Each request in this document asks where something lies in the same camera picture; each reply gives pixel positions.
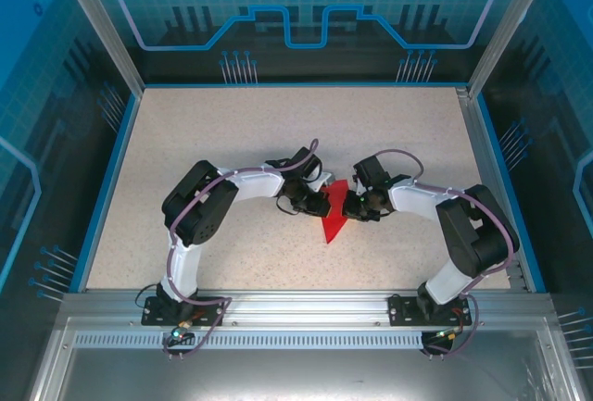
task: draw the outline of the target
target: aluminum frame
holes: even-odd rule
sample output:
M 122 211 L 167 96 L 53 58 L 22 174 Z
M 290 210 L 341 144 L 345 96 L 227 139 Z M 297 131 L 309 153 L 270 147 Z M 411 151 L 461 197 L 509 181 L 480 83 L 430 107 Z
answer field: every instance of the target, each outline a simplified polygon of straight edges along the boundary
M 502 53 L 511 41 L 511 38 L 521 22 L 527 9 L 531 6 L 534 0 L 511 0 L 507 10 L 505 11 L 500 23 L 492 39 L 488 43 L 486 50 L 482 54 L 480 61 L 478 61 L 472 77 L 468 83 L 469 96 L 476 98 L 486 84 L 486 80 L 497 65 Z
M 494 148 L 488 139 L 482 111 L 476 100 L 470 97 L 467 89 L 457 88 L 457 95 L 482 183 L 490 189 L 511 224 L 516 227 L 517 220 L 512 212 L 509 196 L 505 193 L 502 175 L 500 174 Z M 526 289 L 529 292 L 535 292 L 536 285 L 525 255 L 523 243 L 515 254 L 515 258 L 518 263 L 515 266 L 511 265 L 507 271 L 511 289 Z
M 142 98 L 145 84 L 101 0 L 78 0 L 78 2 L 130 91 L 138 99 Z
M 203 295 L 225 295 L 233 298 L 224 322 L 217 332 L 266 334 L 278 331 L 315 331 L 364 334 L 429 330 L 422 327 L 389 326 L 386 299 L 393 293 L 415 294 L 413 291 L 403 290 L 205 291 Z M 536 332 L 541 356 L 558 399 L 586 399 L 549 294 L 517 294 L 509 291 L 475 291 L 473 294 L 480 307 L 480 331 Z M 141 310 L 133 302 L 135 296 L 135 291 L 66 294 L 30 400 L 46 401 L 59 398 L 78 333 L 166 332 L 167 328 L 144 327 L 139 324 Z M 126 346 L 114 345 L 114 348 L 122 349 Z

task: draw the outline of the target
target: blue circuit line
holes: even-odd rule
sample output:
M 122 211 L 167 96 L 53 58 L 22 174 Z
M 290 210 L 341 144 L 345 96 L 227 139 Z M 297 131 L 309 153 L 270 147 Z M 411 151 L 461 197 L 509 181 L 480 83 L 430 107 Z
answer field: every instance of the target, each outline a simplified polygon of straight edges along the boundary
M 583 171 L 585 167 L 593 161 L 593 150 L 586 153 L 584 156 L 576 164 L 576 173 L 574 174 L 574 184 L 573 184 L 573 195 L 574 200 L 576 200 L 576 204 L 578 208 L 581 210 L 581 214 L 583 215 L 583 219 L 585 220 L 585 224 L 589 229 L 589 233 L 591 237 L 593 237 L 593 219 L 591 218 L 591 213 L 587 208 L 587 204 L 585 203 L 585 199 L 581 194 L 581 182 L 583 181 Z
M 146 51 L 152 52 L 162 52 L 162 51 L 208 51 L 209 49 L 214 46 L 216 42 L 224 35 L 235 23 L 240 22 L 250 22 L 256 20 L 256 13 L 257 12 L 280 12 L 283 16 L 283 26 L 284 26 L 284 42 L 287 47 L 290 49 L 322 49 L 327 45 L 328 40 L 328 31 L 330 27 L 329 23 L 329 15 L 331 12 L 335 11 L 354 11 L 356 12 L 356 19 L 361 21 L 376 21 L 385 31 L 396 41 L 398 42 L 401 47 L 404 49 L 468 49 L 470 48 L 478 36 L 479 31 L 484 24 L 484 20 L 486 19 L 486 15 L 490 7 L 492 7 L 492 3 L 494 0 L 487 0 L 486 5 L 484 6 L 484 10 L 478 19 L 475 28 L 473 29 L 472 36 L 470 40 L 466 44 L 410 44 L 407 43 L 396 30 L 389 24 L 389 22 L 385 19 L 385 17 L 376 14 L 365 14 L 364 13 L 364 5 L 356 5 L 356 4 L 345 4 L 345 5 L 331 5 L 327 6 L 322 12 L 322 38 L 319 43 L 293 43 L 291 37 L 291 29 L 290 29 L 290 14 L 288 9 L 285 6 L 248 6 L 247 7 L 247 15 L 241 16 L 234 16 L 230 17 L 220 29 L 216 31 L 214 35 L 208 40 L 206 44 L 189 44 L 189 45 L 163 45 L 163 46 L 149 46 L 145 44 L 142 36 L 138 28 L 136 27 L 132 14 L 128 9 L 124 0 L 118 0 L 120 3 L 121 10 L 123 15 L 126 17 L 130 28 L 132 29 L 132 33 L 136 39 L 136 42 L 140 47 L 142 47 Z
M 23 237 L 29 228 L 29 224 L 31 223 L 31 219 L 33 217 L 33 213 L 37 208 L 37 204 L 39 203 L 39 199 L 41 198 L 41 182 L 39 181 L 39 172 L 37 171 L 37 166 L 35 163 L 28 158 L 25 154 L 21 153 L 17 148 L 15 148 L 7 139 L 4 137 L 0 137 L 0 145 L 6 149 L 12 156 L 14 156 L 21 164 L 23 164 L 30 172 L 33 180 L 33 188 L 35 190 L 31 202 L 29 203 L 29 207 L 27 208 L 27 212 L 25 213 L 25 217 L 22 219 L 20 224 L 19 231 L 17 232 L 17 236 L 8 251 L 8 257 L 6 258 L 6 262 L 2 271 L 0 272 L 0 293 L 4 288 L 4 284 L 6 283 L 6 279 L 8 278 L 8 273 L 12 268 L 12 265 L 15 262 L 15 258 L 17 257 L 17 253 L 19 252 L 20 245 L 22 244 Z

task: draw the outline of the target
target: blue printed backdrop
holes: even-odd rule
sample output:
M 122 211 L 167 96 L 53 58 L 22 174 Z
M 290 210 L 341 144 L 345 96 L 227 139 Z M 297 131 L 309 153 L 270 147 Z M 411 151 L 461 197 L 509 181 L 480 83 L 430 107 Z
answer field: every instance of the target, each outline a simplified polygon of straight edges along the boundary
M 543 278 L 593 310 L 593 0 L 535 0 L 485 98 Z
M 2 0 L 0 17 L 0 398 L 8 400 L 28 398 L 69 280 L 41 248 L 59 244 L 76 260 L 130 92 L 76 0 Z
M 103 0 L 147 81 L 215 82 L 233 50 L 264 81 L 466 81 L 509 1 Z

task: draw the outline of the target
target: blue frame border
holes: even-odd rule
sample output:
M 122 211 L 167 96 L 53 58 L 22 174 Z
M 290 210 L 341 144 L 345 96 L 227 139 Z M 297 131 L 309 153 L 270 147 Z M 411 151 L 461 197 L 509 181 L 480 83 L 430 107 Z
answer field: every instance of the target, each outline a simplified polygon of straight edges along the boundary
M 35 162 L 29 158 L 24 152 L 19 151 L 15 146 L 13 146 L 7 139 L 4 137 L 0 137 L 0 147 L 6 149 L 8 153 L 10 153 L 18 163 L 22 164 L 26 169 L 29 170 L 31 173 L 31 179 L 33 182 L 33 189 L 34 194 L 31 198 L 31 202 L 27 207 L 27 212 L 22 219 L 20 224 L 19 230 L 17 231 L 17 235 L 15 236 L 12 245 L 10 246 L 10 250 L 8 250 L 8 256 L 6 257 L 6 262 L 0 271 L 0 294 L 4 289 L 4 285 L 6 280 L 8 279 L 8 274 L 10 274 L 10 270 L 17 258 L 17 254 L 19 253 L 20 246 L 22 244 L 23 238 L 25 237 L 25 233 L 29 229 L 29 224 L 31 223 L 31 219 L 33 214 L 35 213 L 35 209 L 37 208 L 37 204 L 39 203 L 39 199 L 41 199 L 41 182 L 39 180 L 39 171 L 37 170 L 37 165 Z
M 99 196 L 96 199 L 95 210 L 89 222 L 89 228 L 84 236 L 84 243 L 82 244 L 81 254 L 76 264 L 76 269 L 70 282 L 69 291 L 71 293 L 81 292 L 86 285 L 86 282 L 91 272 L 91 266 L 95 260 L 96 248 L 105 226 L 105 219 L 107 218 L 107 211 L 109 204 L 115 191 L 115 185 L 120 176 L 121 165 L 128 148 L 128 142 L 132 136 L 133 124 L 138 115 L 138 108 L 140 107 L 140 100 L 134 94 L 130 96 L 126 112 L 121 120 L 120 131 L 118 137 L 113 145 L 113 151 L 107 164 L 107 170 L 99 190 Z
M 504 157 L 502 156 L 502 151 L 500 150 L 500 145 L 498 144 L 498 138 L 494 131 L 494 125 L 492 124 L 490 113 L 488 112 L 488 108 L 486 107 L 486 100 L 484 99 L 482 93 L 478 95 L 477 103 L 480 107 L 482 117 L 484 118 L 484 124 L 486 125 L 488 139 L 490 141 L 490 144 L 492 145 L 494 156 L 497 160 L 498 170 L 500 171 L 500 177 L 502 178 L 502 185 L 504 186 L 504 191 L 509 198 L 512 215 L 515 217 L 516 229 L 519 234 L 519 238 L 521 239 L 521 244 L 523 245 L 525 260 L 527 261 L 527 266 L 529 267 L 531 279 L 534 283 L 536 292 L 545 293 L 546 285 L 544 284 L 544 280 L 541 276 L 541 271 L 539 270 L 539 266 L 537 265 L 536 253 L 534 252 L 534 247 L 531 245 L 531 240 L 529 239 L 529 234 L 527 233 L 527 227 L 525 226 L 523 214 L 521 213 L 521 209 L 519 208 L 519 201 L 517 200 L 517 195 L 515 194 L 515 190 L 512 186 L 511 175 L 509 174 L 509 170 L 507 169 L 507 166 L 504 163 Z
M 176 88 L 300 88 L 300 87 L 327 87 L 327 86 L 405 86 L 407 88 L 465 88 L 467 83 L 463 81 L 442 81 L 430 83 L 405 83 L 401 81 L 335 81 L 319 83 L 238 83 L 238 84 L 220 84 L 220 83 L 147 83 L 146 89 L 176 89 Z

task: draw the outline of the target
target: enclosure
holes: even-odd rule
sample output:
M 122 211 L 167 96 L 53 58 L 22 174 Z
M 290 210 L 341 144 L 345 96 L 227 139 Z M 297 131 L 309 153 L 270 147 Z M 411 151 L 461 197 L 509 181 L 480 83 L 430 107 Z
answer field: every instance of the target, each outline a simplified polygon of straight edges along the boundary
M 588 399 L 592 4 L 2 1 L 2 399 Z M 433 221 L 349 220 L 327 243 L 261 198 L 201 257 L 199 295 L 233 299 L 221 326 L 169 362 L 138 298 L 166 271 L 163 199 L 198 160 L 314 138 L 350 184 L 397 148 L 423 182 L 491 190 L 521 247 L 472 290 L 471 343 L 428 357 L 442 325 L 391 325 L 390 297 L 447 261 Z

